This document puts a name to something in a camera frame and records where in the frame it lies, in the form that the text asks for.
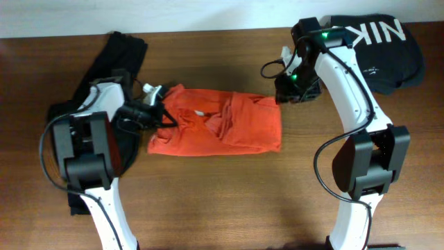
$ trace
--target orange cloth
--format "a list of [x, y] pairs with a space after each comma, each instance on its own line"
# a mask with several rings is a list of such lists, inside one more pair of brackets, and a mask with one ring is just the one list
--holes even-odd
[[177, 85], [164, 104], [179, 125], [158, 129], [148, 143], [149, 153], [213, 156], [280, 150], [280, 109], [273, 97]]

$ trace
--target folded cloth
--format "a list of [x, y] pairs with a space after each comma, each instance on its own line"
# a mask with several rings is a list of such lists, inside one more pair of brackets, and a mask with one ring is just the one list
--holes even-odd
[[178, 126], [158, 129], [148, 153], [214, 156], [280, 150], [282, 125], [274, 97], [177, 85], [164, 104]]

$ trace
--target wooden table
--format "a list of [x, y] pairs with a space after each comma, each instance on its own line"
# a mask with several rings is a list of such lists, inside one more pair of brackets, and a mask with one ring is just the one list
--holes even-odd
[[[444, 23], [410, 24], [427, 75], [420, 87], [375, 98], [411, 146], [400, 180], [377, 207], [371, 244], [444, 245]], [[293, 45], [289, 28], [135, 34], [149, 43], [139, 79], [188, 88], [274, 94], [259, 68]], [[0, 245], [2, 249], [100, 249], [92, 218], [69, 216], [66, 194], [44, 178], [37, 141], [52, 103], [71, 97], [105, 35], [0, 40]], [[318, 184], [315, 150], [342, 132], [325, 91], [282, 106], [280, 153], [180, 158], [146, 154], [120, 183], [126, 218], [142, 249], [265, 249], [323, 243], [338, 201]], [[321, 174], [334, 186], [331, 160]]]

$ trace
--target black fabric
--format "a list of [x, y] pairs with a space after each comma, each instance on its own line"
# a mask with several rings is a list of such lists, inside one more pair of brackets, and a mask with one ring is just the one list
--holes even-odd
[[[361, 25], [371, 39], [367, 44], [361, 39], [355, 45], [359, 68], [369, 88], [382, 94], [391, 94], [398, 88], [420, 85], [425, 75], [425, 64], [420, 47], [404, 24], [401, 24], [406, 40], [401, 40], [395, 33], [388, 30], [391, 42], [386, 41], [385, 34], [379, 22], [384, 22], [397, 30], [395, 18], [390, 15], [365, 16], [332, 16], [331, 26], [351, 26], [362, 31]], [[382, 42], [377, 43], [371, 22], [374, 22]], [[359, 37], [356, 33], [348, 31], [352, 40]]]
[[[113, 69], [124, 69], [136, 77], [139, 73], [148, 45], [142, 39], [131, 37], [129, 35], [114, 32], [108, 39], [105, 48], [97, 56], [96, 60], [83, 77], [72, 100], [64, 103], [52, 105], [48, 111], [48, 120], [55, 116], [65, 114], [70, 111], [77, 110], [89, 95], [90, 82], [97, 78], [107, 78], [112, 76]], [[130, 101], [133, 91], [133, 79], [129, 83], [122, 85], [125, 92], [126, 101]], [[134, 162], [139, 149], [139, 136], [137, 136], [137, 125], [125, 123], [126, 131], [117, 126], [117, 121], [113, 119], [112, 128], [114, 136], [117, 140], [119, 153], [123, 164], [123, 172], [125, 172]], [[89, 210], [83, 200], [77, 196], [68, 194], [68, 204], [71, 208], [71, 215], [88, 215]]]

